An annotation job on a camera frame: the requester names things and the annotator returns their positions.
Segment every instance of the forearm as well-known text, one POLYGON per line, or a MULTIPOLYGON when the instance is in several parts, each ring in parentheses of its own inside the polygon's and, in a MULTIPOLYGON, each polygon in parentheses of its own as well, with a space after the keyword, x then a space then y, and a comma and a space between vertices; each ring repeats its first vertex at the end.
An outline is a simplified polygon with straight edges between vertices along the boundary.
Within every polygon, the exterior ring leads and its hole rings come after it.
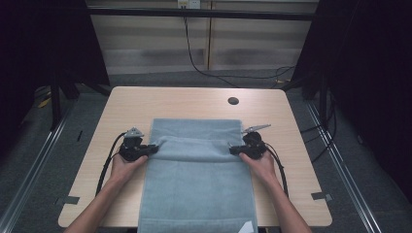
POLYGON ((65 232, 94 232, 118 196, 123 183, 108 180, 99 194, 85 210, 73 221, 65 232))
POLYGON ((311 232, 306 221, 285 194, 276 177, 266 179, 265 186, 272 199, 282 232, 311 232))

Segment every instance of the aluminum rail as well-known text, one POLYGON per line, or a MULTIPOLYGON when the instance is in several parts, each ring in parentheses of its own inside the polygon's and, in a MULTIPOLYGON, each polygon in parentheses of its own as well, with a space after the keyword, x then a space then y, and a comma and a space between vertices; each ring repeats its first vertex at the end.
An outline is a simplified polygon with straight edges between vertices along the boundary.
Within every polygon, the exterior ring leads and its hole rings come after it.
POLYGON ((249 18, 311 21, 316 15, 309 13, 279 12, 247 12, 197 9, 163 9, 163 8, 119 8, 119 7, 87 7, 87 8, 33 8, 46 14, 87 14, 95 16, 140 16, 140 17, 215 17, 215 18, 249 18))
POLYGON ((39 153, 37 154, 36 160, 33 162, 33 165, 24 178, 24 181, 19 187, 15 197, 0 218, 1 233, 10 233, 15 227, 17 219, 20 216, 21 211, 23 210, 24 205, 31 194, 36 181, 40 177, 41 172, 46 165, 46 162, 51 156, 52 149, 54 148, 54 145, 57 142, 57 139, 59 138, 64 125, 66 124, 67 117, 71 114, 73 107, 74 102, 70 102, 65 115, 61 119, 60 123, 55 127, 55 129, 49 133, 48 139, 45 141, 39 153))
MULTIPOLYGON (((315 105, 310 102, 307 105, 309 113, 315 122, 316 125, 320 125, 319 120, 319 113, 316 109, 315 105)), ((357 209, 360 219, 362 220, 367 232, 369 233, 381 233, 381 229, 378 225, 378 222, 369 208, 369 205, 366 203, 361 191, 359 190, 355 180, 352 177, 351 172, 349 171, 348 167, 343 160, 342 155, 340 154, 339 150, 336 147, 336 144, 332 141, 332 138, 326 130, 322 127, 319 127, 319 133, 321 134, 322 140, 324 141, 325 146, 329 145, 329 155, 333 161, 333 164, 336 167, 336 170, 344 183, 346 190, 348 191, 349 195, 351 196, 352 202, 357 209)))

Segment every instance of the tabletop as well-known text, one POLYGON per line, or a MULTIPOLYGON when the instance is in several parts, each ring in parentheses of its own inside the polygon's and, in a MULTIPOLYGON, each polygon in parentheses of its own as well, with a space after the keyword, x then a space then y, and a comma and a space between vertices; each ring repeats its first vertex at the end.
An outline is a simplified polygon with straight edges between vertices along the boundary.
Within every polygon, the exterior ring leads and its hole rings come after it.
MULTIPOLYGON (((147 144, 154 118, 240 119, 244 128, 271 124, 259 130, 259 134, 274 147, 285 167, 291 201, 310 226, 331 224, 326 200, 312 198, 312 193, 322 191, 284 91, 119 86, 112 90, 69 193, 80 197, 79 202, 64 205, 58 220, 60 226, 68 226, 94 198, 103 164, 119 134, 136 126, 145 134, 142 144, 147 144)), ((123 188, 102 226, 137 226, 145 171, 143 166, 123 188)), ((258 226, 278 226, 269 195, 254 174, 252 180, 258 226)))

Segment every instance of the blue towel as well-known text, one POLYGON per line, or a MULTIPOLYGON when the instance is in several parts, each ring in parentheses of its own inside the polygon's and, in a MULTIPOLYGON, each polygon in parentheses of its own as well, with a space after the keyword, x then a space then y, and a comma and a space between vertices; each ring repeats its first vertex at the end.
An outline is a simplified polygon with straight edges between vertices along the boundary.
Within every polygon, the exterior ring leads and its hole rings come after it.
POLYGON ((233 233, 248 221, 258 232, 249 168, 228 149, 241 130, 232 119, 154 120, 139 233, 233 233))

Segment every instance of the hole in table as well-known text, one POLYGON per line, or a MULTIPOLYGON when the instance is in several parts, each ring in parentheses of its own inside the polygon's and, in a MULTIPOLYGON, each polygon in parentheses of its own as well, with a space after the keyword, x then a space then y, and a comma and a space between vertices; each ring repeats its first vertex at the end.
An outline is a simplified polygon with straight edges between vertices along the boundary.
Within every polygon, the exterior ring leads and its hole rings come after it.
POLYGON ((239 104, 239 99, 236 97, 230 97, 227 99, 227 102, 229 102, 229 104, 231 105, 237 105, 239 104))

